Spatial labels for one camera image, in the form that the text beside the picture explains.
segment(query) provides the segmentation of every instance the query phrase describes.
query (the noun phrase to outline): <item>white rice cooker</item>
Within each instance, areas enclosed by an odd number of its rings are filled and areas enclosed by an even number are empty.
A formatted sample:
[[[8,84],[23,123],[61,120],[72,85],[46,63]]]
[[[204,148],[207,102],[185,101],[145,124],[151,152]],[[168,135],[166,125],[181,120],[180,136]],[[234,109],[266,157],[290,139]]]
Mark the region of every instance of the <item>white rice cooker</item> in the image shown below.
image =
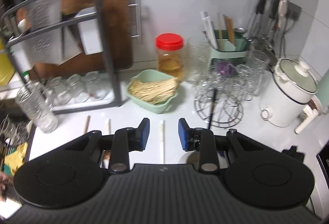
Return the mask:
[[[287,127],[317,93],[317,81],[303,61],[278,60],[269,85],[261,95],[261,117],[275,126]]]

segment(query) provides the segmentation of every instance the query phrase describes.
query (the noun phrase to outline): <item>purple object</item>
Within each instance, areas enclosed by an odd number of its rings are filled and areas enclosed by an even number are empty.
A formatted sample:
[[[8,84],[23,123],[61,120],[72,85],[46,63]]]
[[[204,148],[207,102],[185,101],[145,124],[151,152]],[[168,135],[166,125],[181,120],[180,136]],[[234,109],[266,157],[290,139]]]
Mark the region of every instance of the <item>purple object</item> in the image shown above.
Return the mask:
[[[217,72],[224,76],[232,76],[234,75],[235,68],[234,65],[228,61],[220,61],[217,64]]]

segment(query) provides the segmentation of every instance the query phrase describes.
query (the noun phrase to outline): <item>blue gripper pad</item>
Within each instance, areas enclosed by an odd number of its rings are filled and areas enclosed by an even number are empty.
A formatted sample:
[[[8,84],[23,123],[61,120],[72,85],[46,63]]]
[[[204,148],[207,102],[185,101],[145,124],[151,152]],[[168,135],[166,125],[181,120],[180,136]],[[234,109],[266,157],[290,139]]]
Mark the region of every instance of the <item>blue gripper pad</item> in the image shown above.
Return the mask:
[[[181,145],[184,151],[188,151],[187,128],[190,129],[187,122],[185,121],[185,118],[181,118],[178,121],[178,135],[181,140]]]
[[[148,136],[150,134],[150,120],[148,118],[144,118],[142,122],[140,123],[139,127],[144,125],[142,131],[141,131],[141,138],[140,138],[140,144],[141,148],[144,151],[146,148],[146,143],[148,140]]]

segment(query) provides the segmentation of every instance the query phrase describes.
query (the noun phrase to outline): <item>cutting board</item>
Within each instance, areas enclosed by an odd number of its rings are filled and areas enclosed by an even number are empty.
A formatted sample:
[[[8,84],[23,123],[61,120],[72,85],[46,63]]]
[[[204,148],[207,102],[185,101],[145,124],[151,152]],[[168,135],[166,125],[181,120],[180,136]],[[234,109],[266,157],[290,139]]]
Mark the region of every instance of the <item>cutting board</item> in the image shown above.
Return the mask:
[[[94,6],[93,0],[62,0],[64,15]],[[116,69],[127,69],[133,64],[128,0],[103,0],[103,28]],[[95,70],[104,70],[102,53],[85,55],[81,53],[61,65],[36,63],[35,70],[41,78],[54,78],[57,76],[71,76],[75,73],[87,73]],[[35,80],[35,74],[30,73],[30,78]]]

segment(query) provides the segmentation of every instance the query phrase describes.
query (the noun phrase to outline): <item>red lid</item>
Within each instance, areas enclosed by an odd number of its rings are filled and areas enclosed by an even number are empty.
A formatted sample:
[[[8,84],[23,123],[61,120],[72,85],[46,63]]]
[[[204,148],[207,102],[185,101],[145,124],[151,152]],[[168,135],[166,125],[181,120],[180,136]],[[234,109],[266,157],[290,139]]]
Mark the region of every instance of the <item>red lid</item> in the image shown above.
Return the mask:
[[[164,51],[176,51],[183,48],[184,40],[180,35],[165,33],[155,39],[158,49]]]

